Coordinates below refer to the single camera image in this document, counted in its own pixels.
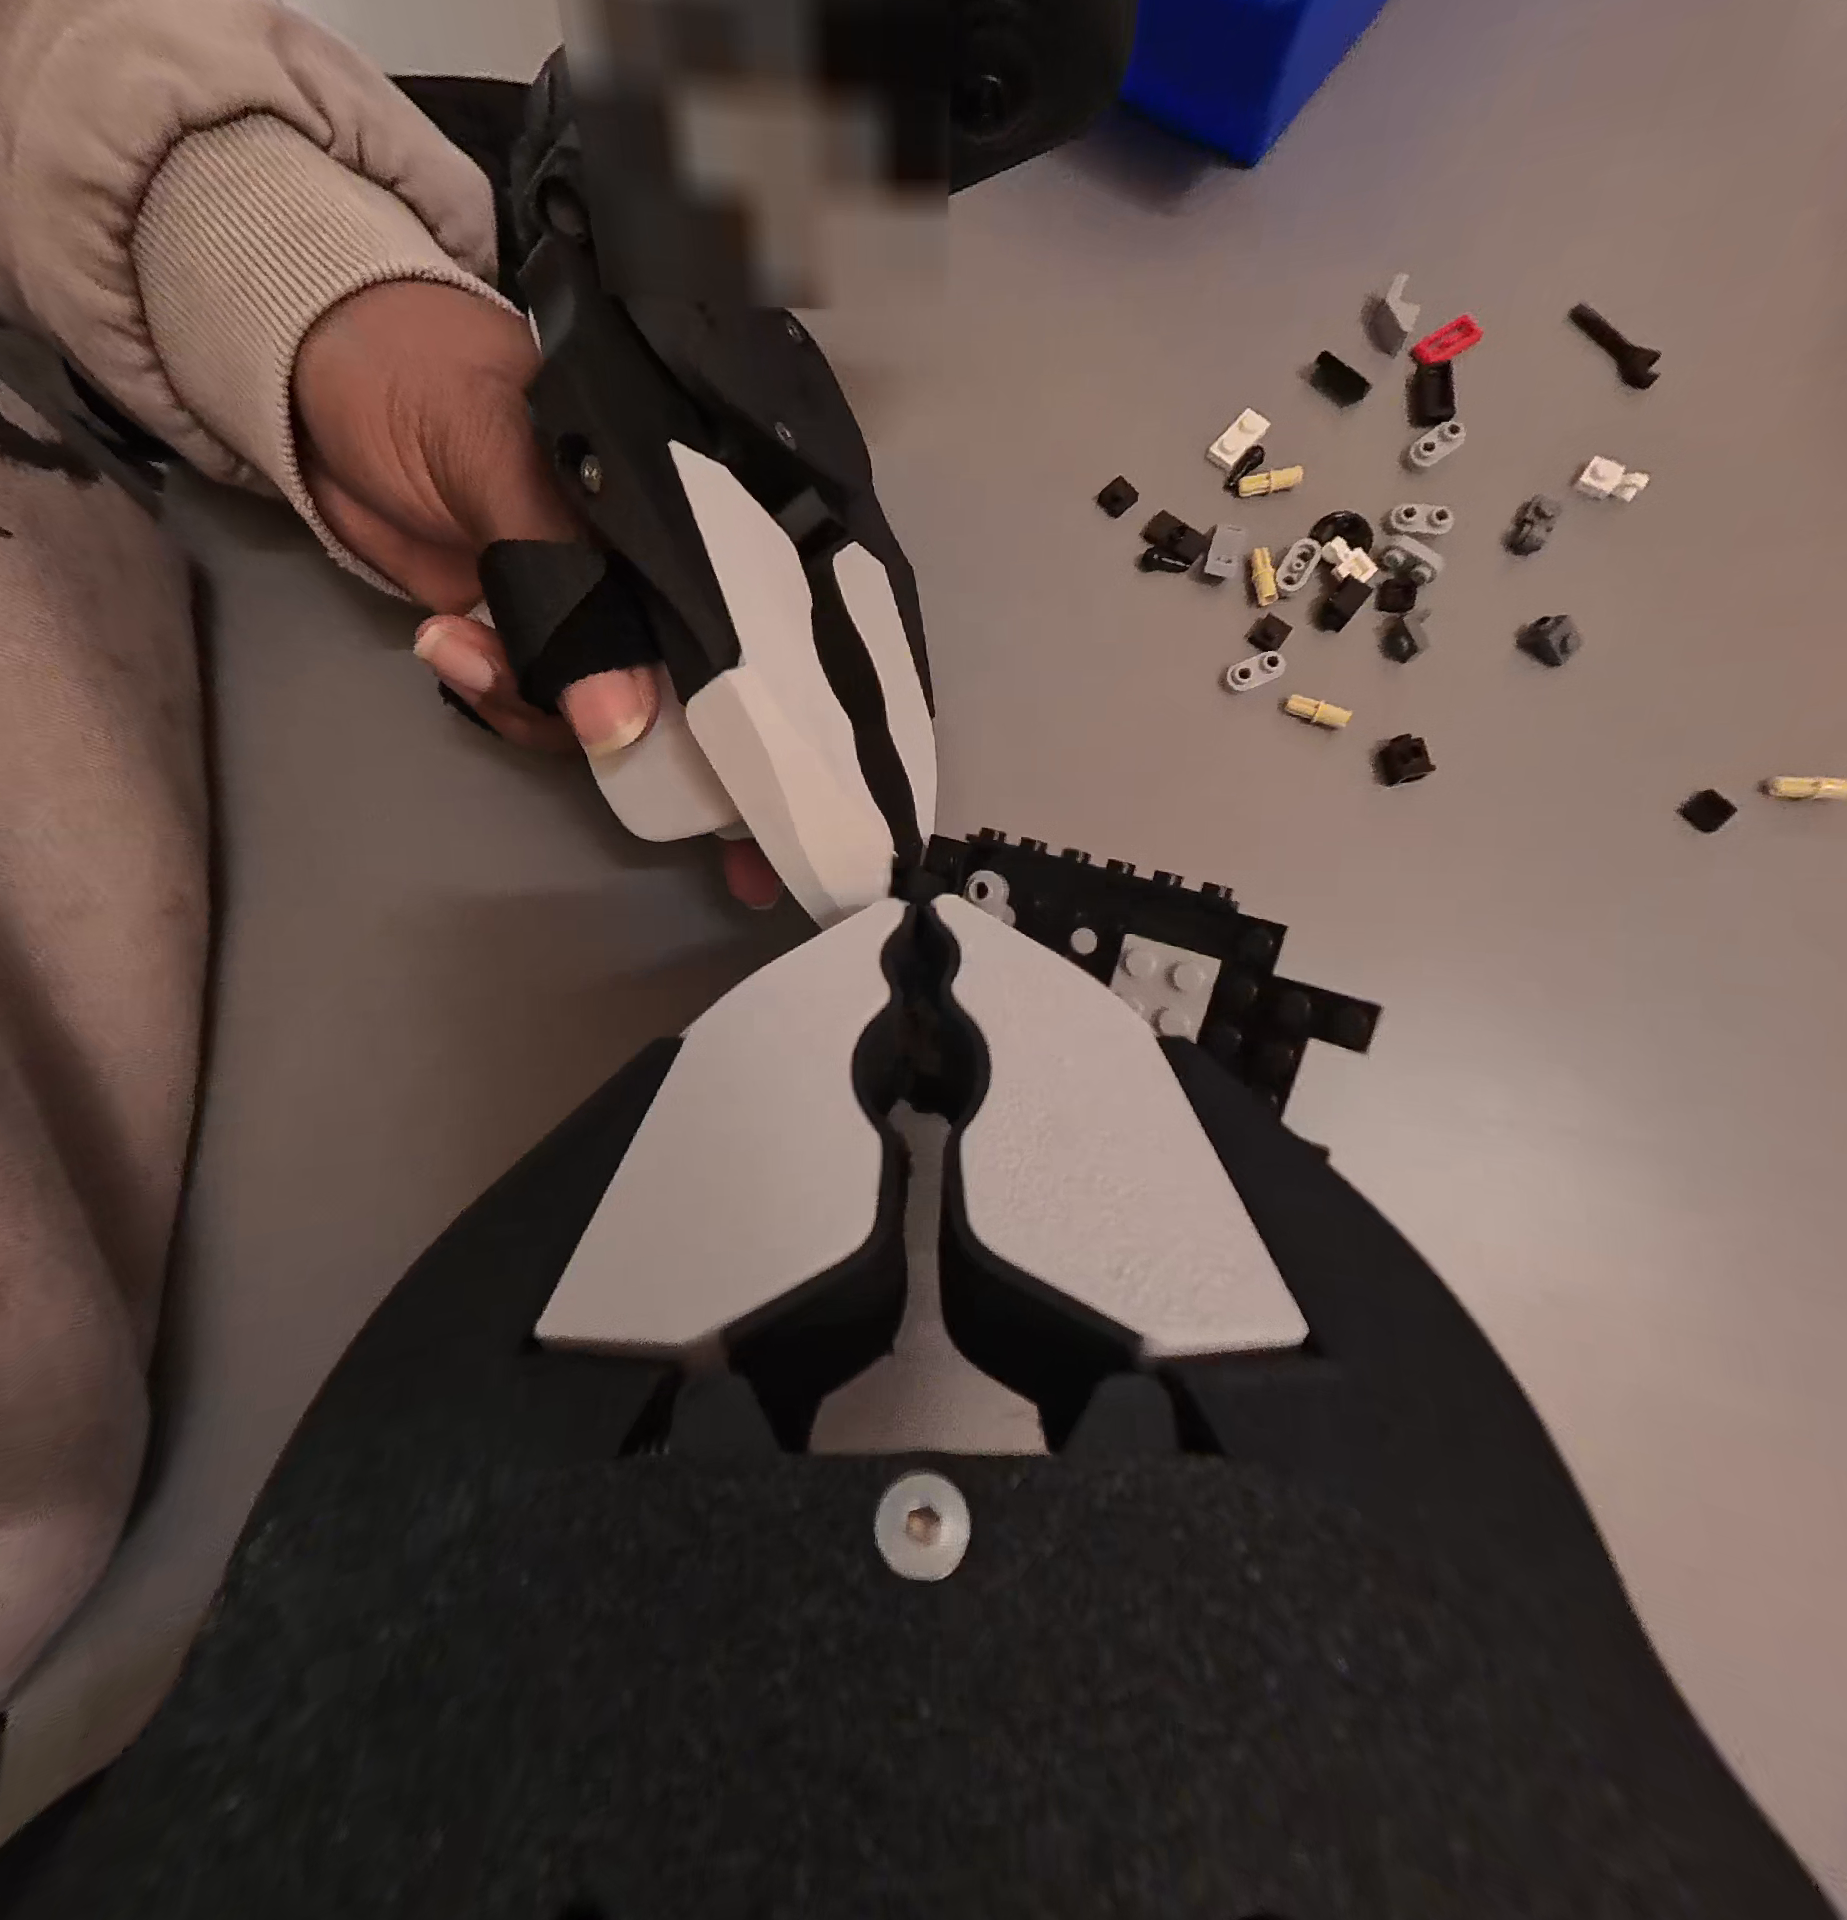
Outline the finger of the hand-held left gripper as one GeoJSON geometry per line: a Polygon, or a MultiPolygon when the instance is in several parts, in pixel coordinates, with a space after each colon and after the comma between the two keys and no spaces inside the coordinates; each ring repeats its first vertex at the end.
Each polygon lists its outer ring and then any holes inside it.
{"type": "Polygon", "coordinates": [[[857,539],[820,560],[820,665],[893,858],[924,861],[939,789],[927,662],[910,642],[887,565],[857,539]]]}
{"type": "Polygon", "coordinates": [[[788,893],[817,923],[887,899],[893,843],[820,665],[820,557],[737,475],[685,444],[671,460],[735,628],[738,658],[685,700],[689,733],[788,893]]]}

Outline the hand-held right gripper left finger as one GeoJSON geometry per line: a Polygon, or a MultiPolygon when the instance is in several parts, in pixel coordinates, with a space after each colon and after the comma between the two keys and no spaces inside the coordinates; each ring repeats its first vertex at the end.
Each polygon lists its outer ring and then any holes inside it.
{"type": "Polygon", "coordinates": [[[685,1029],[539,1310],[541,1345],[707,1356],[899,1254],[903,1148],[857,1051],[892,1007],[885,948],[909,916],[875,901],[685,1029]]]}

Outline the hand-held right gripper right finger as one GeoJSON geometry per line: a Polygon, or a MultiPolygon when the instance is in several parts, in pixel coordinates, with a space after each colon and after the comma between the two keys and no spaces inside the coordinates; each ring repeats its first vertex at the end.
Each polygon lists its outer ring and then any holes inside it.
{"type": "Polygon", "coordinates": [[[1100,982],[1067,948],[961,897],[948,1010],[975,1035],[955,1119],[961,1217],[978,1251],[1133,1334],[1148,1358],[1294,1350],[1308,1333],[1182,1090],[1163,1038],[1217,965],[1103,932],[1100,982]]]}

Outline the black toy brick car chassis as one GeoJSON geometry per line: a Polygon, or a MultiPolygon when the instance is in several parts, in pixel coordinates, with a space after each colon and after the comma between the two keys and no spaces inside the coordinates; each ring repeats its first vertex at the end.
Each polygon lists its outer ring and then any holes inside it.
{"type": "Polygon", "coordinates": [[[1363,1057],[1382,1017],[1378,1002],[1282,973],[1286,926],[1249,915],[1222,882],[984,830],[930,837],[898,885],[905,899],[961,899],[1054,948],[1155,1036],[1195,1044],[1277,1111],[1310,1047],[1363,1057]]]}

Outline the person's left forearm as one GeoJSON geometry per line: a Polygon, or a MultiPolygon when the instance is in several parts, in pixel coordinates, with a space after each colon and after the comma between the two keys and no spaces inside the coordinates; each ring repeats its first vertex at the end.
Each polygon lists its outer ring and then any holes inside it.
{"type": "Polygon", "coordinates": [[[512,312],[497,262],[484,174],[291,7],[0,2],[0,320],[393,595],[304,487],[298,352],[369,284],[512,312]]]}

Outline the grey desk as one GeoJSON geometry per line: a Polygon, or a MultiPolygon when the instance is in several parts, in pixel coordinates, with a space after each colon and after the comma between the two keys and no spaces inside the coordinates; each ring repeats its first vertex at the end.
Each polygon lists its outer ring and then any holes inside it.
{"type": "MultiPolygon", "coordinates": [[[[1847,3],[1390,3],[1267,161],[1105,119],[959,194],[912,315],[817,312],[914,565],[940,826],[1234,887],[1378,1000],[1290,1121],[1417,1240],[1559,1439],[1656,1645],[1847,1908],[1847,3]],[[1426,477],[1364,305],[1458,312],[1426,477]],[[1632,392],[1574,302],[1663,348],[1632,392]],[[1319,352],[1370,377],[1337,406],[1319,352]],[[1208,444],[1271,421],[1294,493],[1208,444]],[[1632,503],[1573,479],[1651,479],[1632,503]],[[1517,503],[1559,500],[1533,557],[1517,503]],[[1373,607],[1230,691],[1274,553],[1455,510],[1426,648],[1373,607]],[[1577,655],[1517,647],[1571,615],[1577,655]],[[1347,707],[1342,733],[1278,711],[1347,707]],[[1383,786],[1373,748],[1435,772],[1383,786]],[[1678,819],[1713,786],[1713,836],[1678,819]]],[[[206,569],[221,946],[149,1484],[13,1701],[0,1839],[154,1710],[286,1430],[420,1248],[624,1058],[797,937],[585,776],[447,713],[406,617],[178,471],[206,569]]]]}

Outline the person's left hand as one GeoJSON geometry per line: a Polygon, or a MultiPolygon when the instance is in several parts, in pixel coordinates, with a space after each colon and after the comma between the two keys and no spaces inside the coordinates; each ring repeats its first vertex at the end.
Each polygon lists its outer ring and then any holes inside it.
{"type": "Polygon", "coordinates": [[[613,765],[657,717],[646,668],[590,675],[557,717],[534,707],[480,622],[480,554],[501,539],[575,541],[528,413],[539,348],[512,309],[454,284],[393,281],[338,302],[291,373],[302,481],[333,538],[423,610],[412,648],[506,741],[613,765]]]}

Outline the pile of loose toy bricks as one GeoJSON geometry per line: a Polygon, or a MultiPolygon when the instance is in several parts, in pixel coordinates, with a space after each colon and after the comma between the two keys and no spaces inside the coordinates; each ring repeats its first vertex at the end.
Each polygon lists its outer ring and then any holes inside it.
{"type": "MultiPolygon", "coordinates": [[[[1420,307],[1409,299],[1409,277],[1397,275],[1364,305],[1368,347],[1397,360],[1409,358],[1407,416],[1414,438],[1400,453],[1409,477],[1426,477],[1465,444],[1456,412],[1456,360],[1482,340],[1482,323],[1469,312],[1433,325],[1420,325],[1420,307]]],[[[1319,352],[1307,373],[1310,388],[1337,406],[1367,398],[1370,377],[1337,356],[1319,352]]],[[[1224,475],[1224,494],[1234,506],[1294,493],[1305,467],[1271,467],[1267,437],[1271,421],[1255,410],[1243,410],[1204,450],[1204,460],[1224,475]]],[[[1592,502],[1632,503],[1649,485],[1641,467],[1596,453],[1573,479],[1573,493],[1592,502]]],[[[1562,503],[1533,493],[1521,503],[1502,535],[1511,557],[1533,557],[1554,539],[1562,503]]],[[[1135,569],[1163,578],[1195,578],[1200,585],[1243,580],[1247,602],[1255,607],[1255,624],[1247,629],[1247,653],[1224,668],[1222,685],[1230,691],[1259,690],[1278,680],[1288,666],[1288,638],[1294,633],[1278,607],[1295,607],[1316,590],[1310,617],[1319,633],[1342,633],[1367,608],[1387,624],[1378,652],[1390,665],[1409,665],[1426,648],[1426,590],[1444,569],[1442,541],[1455,528],[1455,510],[1433,502],[1398,502],[1379,517],[1358,510],[1330,510],[1290,539],[1282,553],[1252,541],[1234,523],[1197,527],[1167,510],[1156,510],[1141,525],[1135,569]]],[[[1545,668],[1569,665],[1580,633],[1571,615],[1539,615],[1517,629],[1517,647],[1545,668]]],[[[1288,691],[1278,711],[1324,733],[1342,733],[1351,713],[1330,700],[1288,691]]],[[[1435,772],[1425,736],[1398,733],[1370,752],[1370,770],[1383,786],[1426,780],[1435,772]]]]}

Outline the small blue plastic bin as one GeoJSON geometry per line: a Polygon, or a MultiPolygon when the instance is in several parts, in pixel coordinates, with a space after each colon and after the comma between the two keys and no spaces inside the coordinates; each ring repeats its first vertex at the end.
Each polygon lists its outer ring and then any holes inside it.
{"type": "Polygon", "coordinates": [[[1119,100],[1253,167],[1382,10],[1383,2],[1140,2],[1119,100]]]}

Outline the black lever brick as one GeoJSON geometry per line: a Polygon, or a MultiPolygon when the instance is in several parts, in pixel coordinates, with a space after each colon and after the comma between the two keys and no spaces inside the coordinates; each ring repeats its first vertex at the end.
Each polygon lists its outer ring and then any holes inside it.
{"type": "Polygon", "coordinates": [[[1609,358],[1624,385],[1637,392],[1654,388],[1661,377],[1661,348],[1634,342],[1606,315],[1580,299],[1569,309],[1569,323],[1609,358]]]}

